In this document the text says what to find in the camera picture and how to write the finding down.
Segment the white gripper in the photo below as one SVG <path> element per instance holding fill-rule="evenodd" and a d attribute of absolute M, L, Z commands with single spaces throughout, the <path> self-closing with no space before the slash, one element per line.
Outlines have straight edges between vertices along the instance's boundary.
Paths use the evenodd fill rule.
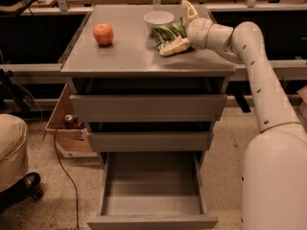
<path fill-rule="evenodd" d="M 159 50 L 162 56 L 167 57 L 183 52 L 190 45 L 193 49 L 205 49 L 206 39 L 210 28 L 213 26 L 213 21 L 204 17 L 199 18 L 197 10 L 188 0 L 182 0 L 181 5 L 186 10 L 185 22 L 189 23 L 186 31 L 188 39 L 178 36 L 168 45 L 162 45 Z"/>

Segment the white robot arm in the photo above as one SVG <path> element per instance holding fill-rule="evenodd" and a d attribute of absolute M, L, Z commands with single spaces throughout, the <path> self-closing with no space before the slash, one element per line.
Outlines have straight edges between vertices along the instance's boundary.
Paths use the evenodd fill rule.
<path fill-rule="evenodd" d="M 220 25 L 189 1 L 181 4 L 190 46 L 243 63 L 248 72 L 260 134 L 244 158 L 242 230 L 307 230 L 307 133 L 267 58 L 260 28 Z"/>

